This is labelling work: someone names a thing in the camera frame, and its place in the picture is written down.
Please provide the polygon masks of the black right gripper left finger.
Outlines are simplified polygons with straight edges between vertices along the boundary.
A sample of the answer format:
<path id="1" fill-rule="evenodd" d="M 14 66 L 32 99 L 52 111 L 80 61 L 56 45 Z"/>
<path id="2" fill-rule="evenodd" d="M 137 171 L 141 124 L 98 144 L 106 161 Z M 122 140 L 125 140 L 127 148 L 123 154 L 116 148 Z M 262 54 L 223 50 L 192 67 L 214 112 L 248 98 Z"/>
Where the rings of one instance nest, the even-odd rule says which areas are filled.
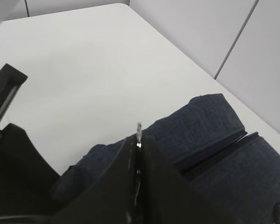
<path id="1" fill-rule="evenodd" d="M 52 224 L 131 224 L 136 191 L 136 144 L 127 137 L 100 178 L 50 219 Z"/>

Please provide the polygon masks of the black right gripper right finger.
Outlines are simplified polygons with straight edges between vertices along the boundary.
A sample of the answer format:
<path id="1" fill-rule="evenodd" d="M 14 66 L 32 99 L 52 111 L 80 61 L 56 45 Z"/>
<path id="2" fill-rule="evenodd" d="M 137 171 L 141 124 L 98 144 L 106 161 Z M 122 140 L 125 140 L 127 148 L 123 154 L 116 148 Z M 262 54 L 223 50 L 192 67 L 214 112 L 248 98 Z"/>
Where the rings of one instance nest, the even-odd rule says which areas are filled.
<path id="1" fill-rule="evenodd" d="M 237 224 L 239 220 L 202 195 L 168 162 L 151 136 L 141 139 L 143 216 L 146 224 Z"/>

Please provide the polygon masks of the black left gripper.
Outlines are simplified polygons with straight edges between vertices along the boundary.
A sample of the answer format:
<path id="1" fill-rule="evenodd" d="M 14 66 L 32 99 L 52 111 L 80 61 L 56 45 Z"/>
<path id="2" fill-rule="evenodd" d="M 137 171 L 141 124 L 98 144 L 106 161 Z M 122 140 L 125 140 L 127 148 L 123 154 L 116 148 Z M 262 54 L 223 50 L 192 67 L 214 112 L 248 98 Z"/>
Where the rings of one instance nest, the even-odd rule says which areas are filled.
<path id="1" fill-rule="evenodd" d="M 5 64 L 0 70 L 0 122 L 27 76 Z M 39 154 L 25 130 L 0 129 L 0 224 L 48 224 L 60 204 L 49 190 L 59 174 Z"/>

